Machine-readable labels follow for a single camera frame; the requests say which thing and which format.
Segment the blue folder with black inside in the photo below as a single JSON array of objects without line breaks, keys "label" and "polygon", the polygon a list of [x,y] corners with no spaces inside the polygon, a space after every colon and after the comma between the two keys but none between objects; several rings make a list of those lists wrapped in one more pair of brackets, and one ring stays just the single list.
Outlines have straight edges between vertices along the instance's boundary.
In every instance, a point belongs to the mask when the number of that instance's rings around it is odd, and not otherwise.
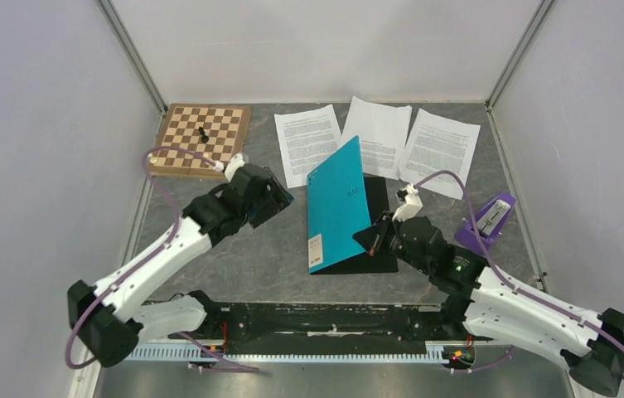
[{"label": "blue folder with black inside", "polygon": [[364,175],[354,137],[307,175],[308,273],[396,273],[395,257],[369,255],[353,239],[388,210],[385,179]]}]

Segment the printed paper sheet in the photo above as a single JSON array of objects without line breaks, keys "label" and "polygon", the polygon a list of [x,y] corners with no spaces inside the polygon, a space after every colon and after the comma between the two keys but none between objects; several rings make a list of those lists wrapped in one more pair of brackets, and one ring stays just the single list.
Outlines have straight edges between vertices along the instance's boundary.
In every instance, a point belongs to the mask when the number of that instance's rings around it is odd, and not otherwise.
[{"label": "printed paper sheet", "polygon": [[461,200],[462,189],[453,177],[441,175],[426,182],[424,178],[438,171],[450,171],[461,183],[466,183],[480,130],[477,124],[466,124],[420,109],[399,160],[399,178]]},{"label": "printed paper sheet", "polygon": [[338,145],[358,138],[363,171],[397,180],[411,114],[409,105],[396,107],[353,97]]},{"label": "printed paper sheet", "polygon": [[294,114],[275,114],[287,188],[307,185],[307,175],[338,149],[341,129],[332,104]]}]

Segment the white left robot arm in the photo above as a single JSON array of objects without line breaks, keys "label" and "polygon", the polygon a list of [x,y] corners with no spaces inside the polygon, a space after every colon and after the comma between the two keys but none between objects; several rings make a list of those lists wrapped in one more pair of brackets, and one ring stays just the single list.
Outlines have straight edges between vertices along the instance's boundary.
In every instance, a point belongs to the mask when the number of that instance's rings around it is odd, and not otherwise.
[{"label": "white left robot arm", "polygon": [[195,197],[173,224],[141,253],[94,284],[83,280],[67,291],[71,332],[65,362],[72,362],[72,344],[80,340],[92,353],[83,362],[112,367],[122,362],[141,342],[177,332],[198,337],[215,336],[220,316],[198,297],[187,295],[173,302],[145,305],[146,299],[179,269],[244,225],[256,228],[289,207],[294,198],[272,171],[251,163],[225,168],[226,181]]}]

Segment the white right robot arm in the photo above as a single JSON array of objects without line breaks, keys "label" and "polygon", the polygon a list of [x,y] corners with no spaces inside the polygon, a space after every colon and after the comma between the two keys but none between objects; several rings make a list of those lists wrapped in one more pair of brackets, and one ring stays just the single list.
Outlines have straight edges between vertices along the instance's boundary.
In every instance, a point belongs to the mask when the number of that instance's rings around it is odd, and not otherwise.
[{"label": "white right robot arm", "polygon": [[447,294],[438,317],[445,336],[504,342],[552,361],[594,393],[618,395],[624,313],[580,308],[496,272],[486,258],[448,243],[426,216],[398,222],[384,212],[353,238],[372,255],[392,254],[406,262]]}]

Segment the wooden chessboard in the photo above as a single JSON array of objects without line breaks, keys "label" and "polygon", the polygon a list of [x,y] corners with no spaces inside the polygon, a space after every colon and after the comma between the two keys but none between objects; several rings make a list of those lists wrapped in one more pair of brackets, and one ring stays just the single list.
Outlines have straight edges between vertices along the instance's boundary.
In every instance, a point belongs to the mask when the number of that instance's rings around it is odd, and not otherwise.
[{"label": "wooden chessboard", "polygon": [[244,151],[251,108],[234,104],[171,104],[148,156],[151,174],[221,178],[207,162],[227,163]]}]

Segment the black chess pawn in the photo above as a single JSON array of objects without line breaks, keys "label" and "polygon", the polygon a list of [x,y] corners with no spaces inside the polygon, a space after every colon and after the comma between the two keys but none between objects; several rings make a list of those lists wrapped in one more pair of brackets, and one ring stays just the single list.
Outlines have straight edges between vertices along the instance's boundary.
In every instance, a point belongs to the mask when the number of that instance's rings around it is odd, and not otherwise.
[{"label": "black chess pawn", "polygon": [[200,141],[202,143],[207,143],[210,139],[210,137],[207,135],[207,132],[205,131],[205,129],[203,127],[199,127],[198,128],[198,133],[200,135]]}]

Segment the purple metronome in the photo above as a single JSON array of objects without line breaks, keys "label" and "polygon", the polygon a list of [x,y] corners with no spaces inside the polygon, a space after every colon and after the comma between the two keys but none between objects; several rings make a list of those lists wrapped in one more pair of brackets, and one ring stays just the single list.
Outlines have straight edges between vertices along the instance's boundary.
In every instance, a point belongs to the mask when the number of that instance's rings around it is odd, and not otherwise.
[{"label": "purple metronome", "polygon": [[456,242],[472,252],[484,256],[490,250],[501,229],[515,208],[517,200],[508,192],[490,199],[477,213],[476,223],[466,219],[454,234]]}]

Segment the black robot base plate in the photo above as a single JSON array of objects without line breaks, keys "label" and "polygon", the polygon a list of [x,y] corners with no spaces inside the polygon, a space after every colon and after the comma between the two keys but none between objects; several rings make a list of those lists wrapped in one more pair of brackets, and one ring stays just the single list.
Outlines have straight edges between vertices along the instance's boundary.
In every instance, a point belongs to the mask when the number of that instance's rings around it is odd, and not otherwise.
[{"label": "black robot base plate", "polygon": [[466,342],[437,305],[218,303],[190,333],[228,354],[420,353],[428,341]]}]

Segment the aluminium frame rail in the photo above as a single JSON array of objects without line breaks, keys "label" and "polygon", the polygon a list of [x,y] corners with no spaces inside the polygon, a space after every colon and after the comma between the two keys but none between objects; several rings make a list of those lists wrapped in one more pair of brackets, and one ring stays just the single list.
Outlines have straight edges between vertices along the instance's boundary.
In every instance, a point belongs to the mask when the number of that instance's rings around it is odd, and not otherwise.
[{"label": "aluminium frame rail", "polygon": [[66,397],[92,398],[98,384],[100,371],[101,365],[98,362],[93,362],[85,368],[75,371]]}]

